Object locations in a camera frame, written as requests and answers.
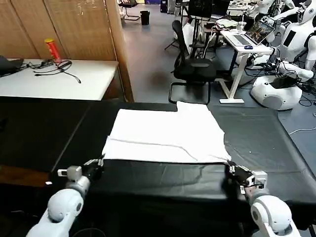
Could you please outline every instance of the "white towel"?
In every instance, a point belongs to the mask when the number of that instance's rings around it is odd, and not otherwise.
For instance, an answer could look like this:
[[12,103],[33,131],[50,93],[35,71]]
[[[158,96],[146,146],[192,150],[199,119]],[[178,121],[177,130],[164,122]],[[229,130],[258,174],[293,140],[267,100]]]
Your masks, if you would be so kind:
[[103,148],[105,159],[172,163],[226,162],[224,132],[205,105],[178,112],[120,110]]

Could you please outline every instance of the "cup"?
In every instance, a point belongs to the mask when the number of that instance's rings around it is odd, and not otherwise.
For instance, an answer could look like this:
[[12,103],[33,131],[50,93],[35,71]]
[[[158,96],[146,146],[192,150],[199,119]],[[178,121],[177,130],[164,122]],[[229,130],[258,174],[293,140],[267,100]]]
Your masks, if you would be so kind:
[[246,25],[246,22],[244,21],[239,21],[238,22],[238,25],[237,25],[237,30],[238,30],[238,33],[241,33],[243,31],[243,28],[245,27]]

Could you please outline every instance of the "floor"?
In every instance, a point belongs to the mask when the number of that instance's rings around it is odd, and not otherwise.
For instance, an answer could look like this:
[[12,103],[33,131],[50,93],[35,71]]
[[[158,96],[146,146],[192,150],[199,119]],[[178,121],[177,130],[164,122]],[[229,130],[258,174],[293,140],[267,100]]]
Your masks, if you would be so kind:
[[[139,15],[141,10],[150,11],[150,25],[142,26],[140,20],[136,22],[126,21],[123,25],[134,99],[136,102],[168,103],[170,83],[176,81],[170,72],[173,70],[174,61],[179,52],[174,47],[170,47],[166,51],[164,48],[173,40],[171,23],[175,17],[160,13],[159,5],[139,4],[137,7],[129,9],[128,12],[131,15]],[[220,59],[219,63],[222,66],[229,66],[232,56],[233,50],[231,48],[225,47],[225,49],[217,50],[217,60]],[[249,89],[239,89],[236,92],[236,98],[242,98],[245,104],[234,106],[260,107],[250,97],[249,92]],[[315,99],[312,95],[306,93],[304,95],[310,99]],[[219,103],[221,98],[225,98],[221,87],[218,84],[213,85],[210,104],[221,105]],[[173,99],[189,99],[200,102],[206,97],[196,98],[188,94],[187,91],[176,88]],[[314,105],[310,107],[297,105],[293,110],[279,112],[278,117],[284,128],[290,133],[299,128],[314,128],[316,117],[313,113],[315,112],[316,106]],[[313,173],[316,174],[316,130],[297,132],[291,137]],[[302,236],[310,235],[308,232],[302,232]]]

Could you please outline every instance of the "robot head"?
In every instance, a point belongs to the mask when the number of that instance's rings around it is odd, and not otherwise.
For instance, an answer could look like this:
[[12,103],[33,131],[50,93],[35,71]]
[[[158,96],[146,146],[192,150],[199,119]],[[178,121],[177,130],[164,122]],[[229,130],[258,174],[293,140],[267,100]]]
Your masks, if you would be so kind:
[[316,1],[306,0],[305,2],[300,3],[300,5],[297,21],[301,24],[307,21],[312,21],[316,15]]

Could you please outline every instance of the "black office chair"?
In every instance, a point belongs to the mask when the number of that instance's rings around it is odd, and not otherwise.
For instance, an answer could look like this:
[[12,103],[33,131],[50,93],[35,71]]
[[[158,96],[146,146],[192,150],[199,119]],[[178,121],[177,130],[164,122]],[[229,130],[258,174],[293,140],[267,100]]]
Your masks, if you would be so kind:
[[128,18],[125,17],[125,20],[128,20],[128,21],[139,20],[140,16],[131,16],[131,15],[128,15],[128,13],[127,13],[128,8],[132,8],[132,7],[137,6],[136,0],[125,0],[125,1],[120,0],[120,3],[118,5],[120,7],[122,7],[122,11],[123,11],[123,8],[125,8],[126,16],[128,17]]
[[208,99],[207,103],[210,102],[211,98],[211,82],[216,79],[216,70],[212,62],[208,59],[186,59],[189,54],[187,51],[186,44],[184,42],[184,36],[180,21],[175,20],[172,23],[172,28],[177,34],[180,54],[174,63],[174,77],[177,79],[185,80],[186,82],[174,82],[171,84],[169,92],[169,102],[175,104],[176,101],[171,99],[172,87],[174,85],[200,85],[204,86],[208,83]]

